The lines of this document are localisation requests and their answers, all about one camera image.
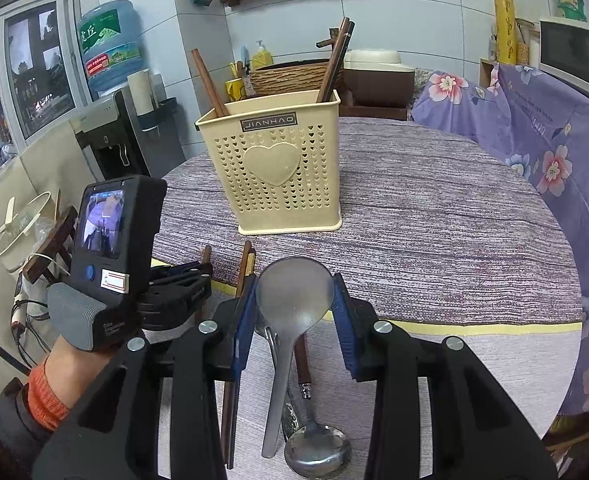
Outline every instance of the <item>wooden stool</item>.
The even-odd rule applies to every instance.
[[[69,206],[69,208],[59,216],[54,229],[52,229],[36,252],[49,256],[53,260],[58,254],[69,269],[72,260],[70,259],[70,255],[65,249],[64,244],[68,237],[74,240],[74,223],[77,221],[77,216],[77,210],[73,206]],[[47,258],[32,256],[23,269],[23,275],[30,283],[36,283],[36,280],[41,276],[45,276],[48,283],[52,285],[57,282],[57,279],[48,269],[51,263],[52,262]]]

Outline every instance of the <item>window frame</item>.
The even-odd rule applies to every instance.
[[[56,4],[61,56],[74,108],[25,139],[25,130],[18,115],[20,112],[15,105],[15,91],[12,88],[12,80],[8,71],[10,66],[8,20],[27,10],[52,2]],[[75,3],[75,0],[17,0],[0,9],[0,99],[12,141],[19,153],[22,153],[29,145],[47,135],[52,128],[77,115],[79,109],[88,106],[92,102],[77,40],[76,7],[78,8],[78,2]]]

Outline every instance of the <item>purple floral blanket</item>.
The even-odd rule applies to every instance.
[[[583,295],[581,349],[561,414],[589,411],[589,99],[539,70],[501,64],[489,88],[434,73],[412,116],[468,137],[503,160],[556,217],[572,247]]]

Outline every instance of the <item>gray grip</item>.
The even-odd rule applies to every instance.
[[[48,312],[52,325],[79,350],[93,349],[92,326],[97,314],[107,307],[105,303],[65,283],[55,283],[48,288]]]

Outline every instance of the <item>human hand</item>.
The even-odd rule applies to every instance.
[[[85,352],[59,336],[45,366],[50,389],[66,408],[71,409],[114,354],[114,348]]]

